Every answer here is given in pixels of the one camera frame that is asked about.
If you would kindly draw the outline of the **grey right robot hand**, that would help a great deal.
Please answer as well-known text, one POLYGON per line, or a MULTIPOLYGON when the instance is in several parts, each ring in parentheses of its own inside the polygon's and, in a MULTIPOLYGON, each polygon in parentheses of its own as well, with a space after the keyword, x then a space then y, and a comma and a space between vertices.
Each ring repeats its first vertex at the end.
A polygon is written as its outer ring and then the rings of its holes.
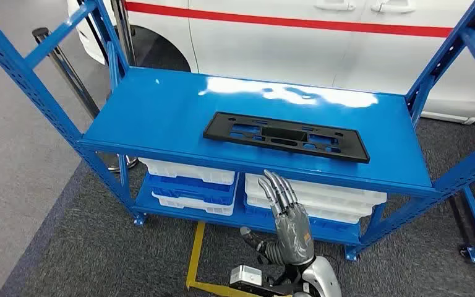
POLYGON ((258 185, 269 201, 277 240, 263 239, 246 226, 239 229, 242 239, 269 264, 304 265, 313 261, 309 216, 290 182, 276 172, 264 170, 258 185))

